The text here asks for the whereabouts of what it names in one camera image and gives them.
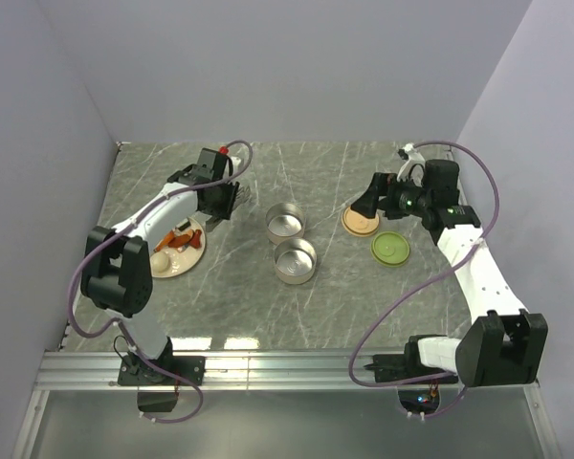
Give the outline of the metal tongs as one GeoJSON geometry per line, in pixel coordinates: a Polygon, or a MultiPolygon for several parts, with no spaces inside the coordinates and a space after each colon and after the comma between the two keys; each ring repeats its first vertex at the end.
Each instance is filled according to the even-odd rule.
{"type": "Polygon", "coordinates": [[[228,221],[232,213],[247,203],[251,197],[249,186],[242,186],[235,190],[230,197],[226,197],[205,223],[205,231],[213,232],[222,222],[228,221]]]}

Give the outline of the black sushi roll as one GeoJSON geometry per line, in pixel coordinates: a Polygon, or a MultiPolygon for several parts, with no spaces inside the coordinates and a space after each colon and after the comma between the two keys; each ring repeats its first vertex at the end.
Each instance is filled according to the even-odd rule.
{"type": "Polygon", "coordinates": [[[181,222],[176,229],[178,231],[186,231],[188,228],[191,227],[191,222],[188,219],[185,219],[183,222],[181,222]]]}

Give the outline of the white egg ball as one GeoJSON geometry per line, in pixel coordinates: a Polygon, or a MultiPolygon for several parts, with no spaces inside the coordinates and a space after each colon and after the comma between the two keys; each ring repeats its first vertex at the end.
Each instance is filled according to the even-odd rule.
{"type": "Polygon", "coordinates": [[[165,252],[155,252],[150,257],[151,269],[154,273],[164,273],[171,267],[170,256],[165,252]]]}

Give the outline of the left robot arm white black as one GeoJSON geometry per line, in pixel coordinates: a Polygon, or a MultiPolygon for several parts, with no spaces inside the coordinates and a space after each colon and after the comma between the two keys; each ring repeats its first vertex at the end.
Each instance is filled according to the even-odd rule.
{"type": "Polygon", "coordinates": [[[246,167],[229,148],[204,148],[194,164],[173,173],[159,193],[112,228],[95,227],[71,286],[106,312],[120,328],[128,357],[153,384],[174,373],[172,343],[145,307],[153,291],[151,254],[177,225],[197,213],[213,223],[231,218],[246,167]]]}

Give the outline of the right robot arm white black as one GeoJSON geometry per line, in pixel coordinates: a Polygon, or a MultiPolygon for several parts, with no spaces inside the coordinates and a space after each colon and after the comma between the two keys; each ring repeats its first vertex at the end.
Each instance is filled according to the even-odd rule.
{"type": "Polygon", "coordinates": [[[533,383],[538,375],[548,325],[527,310],[508,286],[486,244],[486,229],[474,209],[459,204],[459,166],[449,160],[421,163],[415,183],[405,165],[400,173],[377,172],[351,208],[370,218],[420,218],[450,264],[466,299],[471,326],[462,339],[419,335],[398,355],[376,355],[368,366],[380,387],[459,379],[467,387],[533,383]]]}

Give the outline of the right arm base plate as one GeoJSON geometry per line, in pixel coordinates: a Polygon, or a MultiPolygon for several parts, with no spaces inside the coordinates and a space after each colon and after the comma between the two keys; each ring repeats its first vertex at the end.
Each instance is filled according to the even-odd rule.
{"type": "MultiPolygon", "coordinates": [[[[376,383],[395,383],[401,380],[410,380],[420,377],[432,377],[444,374],[445,370],[423,366],[415,361],[409,362],[404,354],[375,354],[371,363],[364,367],[374,373],[376,383]]],[[[457,383],[458,378],[454,374],[434,378],[439,383],[457,383]]]]}

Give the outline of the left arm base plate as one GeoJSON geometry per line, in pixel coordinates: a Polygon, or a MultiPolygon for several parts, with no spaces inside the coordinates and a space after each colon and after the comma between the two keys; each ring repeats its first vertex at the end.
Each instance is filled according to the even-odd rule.
{"type": "Polygon", "coordinates": [[[202,356],[173,356],[151,365],[139,356],[128,353],[121,359],[117,379],[119,386],[183,385],[183,380],[201,385],[205,375],[206,358],[202,356]]]}

